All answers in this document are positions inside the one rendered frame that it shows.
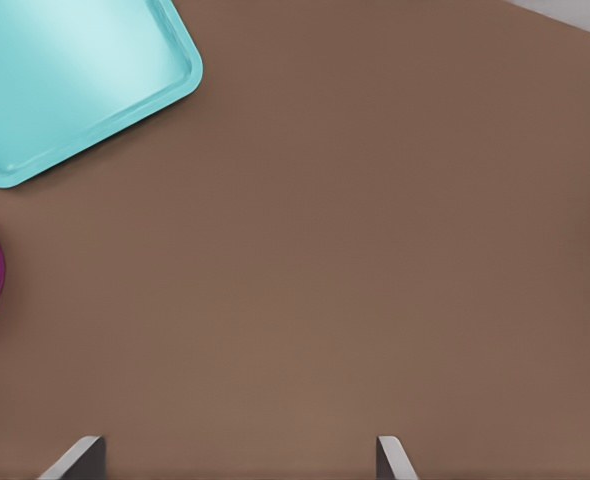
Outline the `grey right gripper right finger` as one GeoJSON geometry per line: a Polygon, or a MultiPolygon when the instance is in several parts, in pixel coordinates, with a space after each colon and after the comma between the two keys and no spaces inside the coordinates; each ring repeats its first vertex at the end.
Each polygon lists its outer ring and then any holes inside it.
{"type": "Polygon", "coordinates": [[[377,480],[419,480],[400,440],[395,436],[376,438],[377,480]]]}

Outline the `turquoise rectangular tray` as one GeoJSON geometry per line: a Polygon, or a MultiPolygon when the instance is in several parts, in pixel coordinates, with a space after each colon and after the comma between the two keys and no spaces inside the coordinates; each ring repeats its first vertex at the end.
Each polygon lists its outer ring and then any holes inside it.
{"type": "Polygon", "coordinates": [[[0,188],[184,98],[202,75],[173,0],[0,0],[0,188]]]}

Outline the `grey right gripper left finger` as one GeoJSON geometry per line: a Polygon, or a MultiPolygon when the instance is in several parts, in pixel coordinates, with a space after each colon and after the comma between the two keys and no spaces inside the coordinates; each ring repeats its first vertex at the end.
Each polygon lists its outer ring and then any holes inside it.
{"type": "Polygon", "coordinates": [[[106,480],[106,440],[79,439],[36,480],[106,480]]]}

